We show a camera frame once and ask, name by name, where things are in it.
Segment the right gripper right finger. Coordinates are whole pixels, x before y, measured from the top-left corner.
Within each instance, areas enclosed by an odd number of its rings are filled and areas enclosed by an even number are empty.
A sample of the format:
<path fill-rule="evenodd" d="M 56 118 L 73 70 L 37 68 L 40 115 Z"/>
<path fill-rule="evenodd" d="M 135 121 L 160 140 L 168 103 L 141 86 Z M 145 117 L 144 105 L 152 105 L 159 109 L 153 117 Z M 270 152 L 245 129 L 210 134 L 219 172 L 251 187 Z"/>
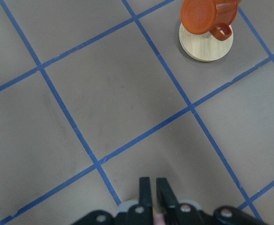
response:
<path fill-rule="evenodd" d="M 156 179 L 156 192 L 159 206 L 166 213 L 168 225 L 203 225 L 201 208 L 192 201 L 176 198 L 166 178 Z"/>

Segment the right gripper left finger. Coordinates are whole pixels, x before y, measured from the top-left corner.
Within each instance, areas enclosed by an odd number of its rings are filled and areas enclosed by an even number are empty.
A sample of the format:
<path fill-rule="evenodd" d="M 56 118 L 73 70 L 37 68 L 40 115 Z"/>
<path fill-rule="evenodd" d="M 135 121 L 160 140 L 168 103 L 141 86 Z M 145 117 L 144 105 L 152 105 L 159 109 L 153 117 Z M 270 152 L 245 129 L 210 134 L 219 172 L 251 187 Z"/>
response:
<path fill-rule="evenodd" d="M 139 198 L 122 202 L 118 207 L 120 225 L 153 225 L 152 193 L 149 177 L 139 179 Z"/>

